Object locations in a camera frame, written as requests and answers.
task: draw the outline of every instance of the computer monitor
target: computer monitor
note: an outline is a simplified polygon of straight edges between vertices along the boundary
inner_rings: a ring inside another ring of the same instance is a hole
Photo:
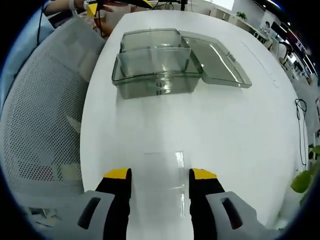
[[[276,34],[279,35],[283,40],[287,39],[288,31],[276,24],[275,22],[272,23],[271,29],[274,30]]]

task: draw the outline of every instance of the black cable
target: black cable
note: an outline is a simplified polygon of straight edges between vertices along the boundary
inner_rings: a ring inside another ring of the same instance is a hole
[[[150,10],[155,9],[155,8],[158,6],[159,2],[160,2],[160,0],[158,0],[158,2],[157,2],[157,3],[154,5],[154,7],[153,7],[153,8],[151,8]]]
[[[36,46],[40,45],[40,26],[41,26],[41,19],[42,19],[42,14],[44,12],[44,7],[45,7],[45,3],[42,4],[41,7],[41,12],[40,12],[40,20],[39,20],[39,26],[38,26],[38,32],[36,34]]]
[[[307,165],[307,153],[306,153],[306,137],[305,137],[305,119],[306,119],[306,112],[307,112],[307,103],[303,100],[303,99],[300,99],[300,98],[297,98],[294,100],[295,101],[295,108],[296,108],[296,117],[298,118],[298,125],[299,125],[299,149],[300,149],[300,157],[301,157],[301,164],[303,166],[306,166]],[[305,157],[305,161],[303,161],[302,159],[302,150],[301,150],[301,129],[300,129],[300,119],[301,119],[301,116],[300,116],[300,111],[299,109],[302,110],[303,112],[303,148],[304,148],[304,157]]]
[[[98,10],[98,18],[99,18],[99,25],[100,25],[100,35],[102,37],[102,25],[101,25],[101,18],[100,18],[100,10]]]
[[[170,4],[170,2],[167,1],[166,3],[161,4],[161,5],[158,6],[159,2],[160,2],[160,0],[156,3],[156,5],[155,5],[153,8],[150,8],[149,10],[154,10],[156,7],[159,8],[159,7],[162,7],[162,6],[164,6],[164,5]]]

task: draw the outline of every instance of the desk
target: desk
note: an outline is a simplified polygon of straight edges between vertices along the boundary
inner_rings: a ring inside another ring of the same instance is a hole
[[[123,100],[111,80],[122,36],[155,28],[217,38],[243,67],[252,87],[209,85],[200,80],[191,94]],[[126,14],[100,54],[84,103],[80,136],[84,190],[94,190],[111,169],[138,169],[145,153],[183,151],[186,167],[216,173],[226,191],[239,195],[256,209],[261,223],[271,226],[300,157],[296,98],[270,52],[235,25],[194,12]],[[132,181],[134,191],[134,171]],[[162,202],[156,203],[155,210],[133,200],[128,239],[193,239],[188,196],[185,217],[162,215],[155,225],[144,214],[156,217],[165,210]]]

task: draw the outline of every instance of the plastic container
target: plastic container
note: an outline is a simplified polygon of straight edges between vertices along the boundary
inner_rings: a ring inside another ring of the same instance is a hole
[[[125,33],[120,53],[153,48],[188,48],[188,45],[174,28],[145,29]]]
[[[190,48],[147,48],[119,53],[112,83],[124,99],[192,93],[201,74]]]
[[[191,49],[182,47],[145,48],[119,53],[116,57],[123,77],[185,72]]]

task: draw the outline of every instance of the office chair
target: office chair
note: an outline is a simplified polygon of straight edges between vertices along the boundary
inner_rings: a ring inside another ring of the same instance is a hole
[[[104,40],[75,17],[18,73],[0,119],[0,164],[18,204],[55,209],[84,192],[80,126]]]

